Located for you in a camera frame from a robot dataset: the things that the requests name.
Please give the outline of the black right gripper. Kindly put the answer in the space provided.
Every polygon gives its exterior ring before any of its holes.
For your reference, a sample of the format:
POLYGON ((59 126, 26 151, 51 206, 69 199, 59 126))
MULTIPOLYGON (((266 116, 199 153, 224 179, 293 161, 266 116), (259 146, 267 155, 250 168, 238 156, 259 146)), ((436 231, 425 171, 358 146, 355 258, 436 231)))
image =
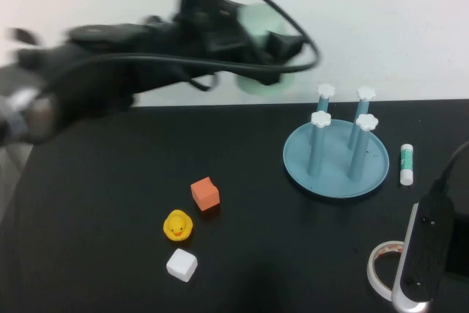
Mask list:
POLYGON ((451 234, 446 260, 446 272, 460 280, 469 277, 469 229, 468 216, 457 215, 451 234))

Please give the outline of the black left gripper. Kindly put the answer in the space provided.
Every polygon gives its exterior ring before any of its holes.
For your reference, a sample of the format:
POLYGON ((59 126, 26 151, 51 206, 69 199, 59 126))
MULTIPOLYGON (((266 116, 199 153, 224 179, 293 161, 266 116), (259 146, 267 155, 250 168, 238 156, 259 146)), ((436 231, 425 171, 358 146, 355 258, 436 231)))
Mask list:
POLYGON ((174 16, 185 32, 195 36, 196 53, 178 56, 174 63, 185 67, 204 68, 210 72, 257 72, 263 85, 277 84, 286 64, 303 49, 301 35, 268 35, 268 55, 254 44, 238 21, 241 5, 229 0, 180 0, 180 11, 174 16))

